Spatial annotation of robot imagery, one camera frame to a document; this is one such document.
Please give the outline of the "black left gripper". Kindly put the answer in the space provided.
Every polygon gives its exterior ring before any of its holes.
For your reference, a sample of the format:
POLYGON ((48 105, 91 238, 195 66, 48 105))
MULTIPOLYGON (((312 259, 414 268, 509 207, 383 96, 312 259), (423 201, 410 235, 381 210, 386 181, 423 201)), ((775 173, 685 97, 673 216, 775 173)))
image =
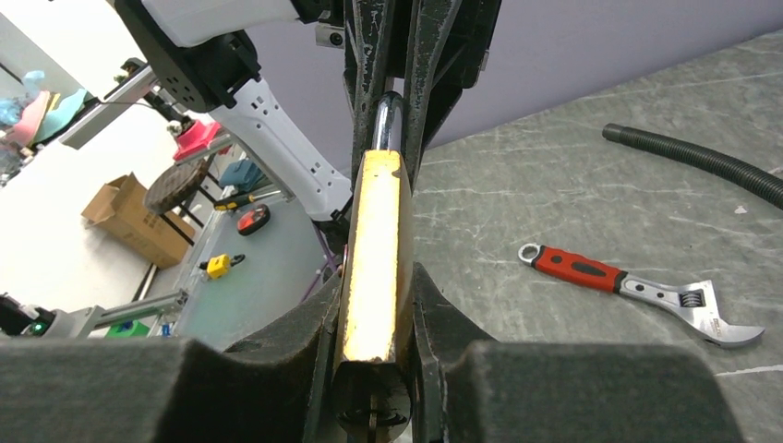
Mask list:
POLYGON ((488 54, 500 2, 484 0, 296 1, 305 23, 343 29, 345 88, 353 112, 351 181, 371 147, 377 101, 404 83, 404 157, 410 188, 423 148, 463 91, 474 87, 488 54))

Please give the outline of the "brass padlock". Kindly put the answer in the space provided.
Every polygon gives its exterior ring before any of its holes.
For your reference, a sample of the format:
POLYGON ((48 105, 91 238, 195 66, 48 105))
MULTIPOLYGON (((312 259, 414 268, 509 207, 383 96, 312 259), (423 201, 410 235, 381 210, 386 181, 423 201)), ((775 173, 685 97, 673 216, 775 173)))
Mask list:
POLYGON ((332 379, 338 422, 356 442, 391 442, 411 416, 412 192, 401 153, 403 100, 379 100, 355 183, 332 379))

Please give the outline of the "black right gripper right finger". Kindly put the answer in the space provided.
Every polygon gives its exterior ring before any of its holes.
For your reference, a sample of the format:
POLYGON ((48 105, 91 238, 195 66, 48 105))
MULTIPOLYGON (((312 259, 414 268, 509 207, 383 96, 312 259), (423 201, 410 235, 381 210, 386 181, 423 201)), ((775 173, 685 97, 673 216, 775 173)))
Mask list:
POLYGON ((414 266, 416 442, 740 442, 708 367, 680 348, 502 342, 414 266))

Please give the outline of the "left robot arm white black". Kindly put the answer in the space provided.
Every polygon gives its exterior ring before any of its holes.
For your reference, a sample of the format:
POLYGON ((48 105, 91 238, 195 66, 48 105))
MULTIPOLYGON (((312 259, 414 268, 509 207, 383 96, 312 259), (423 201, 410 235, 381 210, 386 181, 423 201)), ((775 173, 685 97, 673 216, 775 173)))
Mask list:
POLYGON ((116 1, 151 69, 187 109, 210 115, 297 198, 315 222, 351 202, 355 176, 336 171, 280 108, 261 74, 251 27, 315 23, 321 42, 343 50, 353 118, 351 169, 379 146, 392 119, 392 146, 416 178, 421 157, 484 67, 497 1, 116 1))

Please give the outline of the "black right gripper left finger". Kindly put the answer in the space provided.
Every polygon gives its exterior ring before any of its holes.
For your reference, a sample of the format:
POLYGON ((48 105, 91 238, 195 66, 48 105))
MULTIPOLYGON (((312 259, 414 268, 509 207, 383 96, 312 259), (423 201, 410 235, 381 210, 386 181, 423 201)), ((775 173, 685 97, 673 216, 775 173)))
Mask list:
POLYGON ((223 352, 196 340, 5 339, 5 442, 314 442, 338 279, 223 352))

